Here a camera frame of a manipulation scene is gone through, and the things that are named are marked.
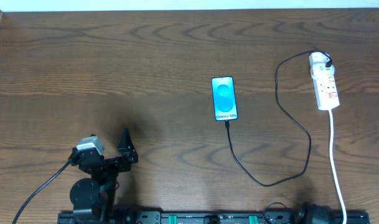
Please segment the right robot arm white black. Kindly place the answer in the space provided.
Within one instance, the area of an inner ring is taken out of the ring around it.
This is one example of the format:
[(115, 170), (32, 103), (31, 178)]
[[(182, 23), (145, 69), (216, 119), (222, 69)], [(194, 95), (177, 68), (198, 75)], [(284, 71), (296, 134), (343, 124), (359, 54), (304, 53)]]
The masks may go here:
[(304, 203), (295, 219), (298, 224), (329, 224), (330, 210), (328, 207), (313, 203)]

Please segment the blue screen Galaxy smartphone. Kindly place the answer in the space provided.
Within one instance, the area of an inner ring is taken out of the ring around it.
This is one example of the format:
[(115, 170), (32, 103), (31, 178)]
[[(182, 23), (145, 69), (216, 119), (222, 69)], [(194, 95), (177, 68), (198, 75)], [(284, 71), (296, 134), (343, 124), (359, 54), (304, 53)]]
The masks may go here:
[(216, 121), (238, 119), (233, 77), (211, 79), (213, 107)]

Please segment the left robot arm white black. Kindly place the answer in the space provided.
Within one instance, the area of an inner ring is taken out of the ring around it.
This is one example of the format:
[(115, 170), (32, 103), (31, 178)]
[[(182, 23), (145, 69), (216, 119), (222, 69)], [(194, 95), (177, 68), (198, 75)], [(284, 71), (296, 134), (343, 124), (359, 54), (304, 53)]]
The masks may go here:
[(77, 181), (70, 190), (73, 217), (78, 221), (108, 223), (114, 215), (118, 175), (129, 172), (138, 162), (128, 128), (124, 128), (117, 145), (119, 156), (106, 159), (101, 139), (92, 134), (72, 149), (69, 161), (89, 178)]

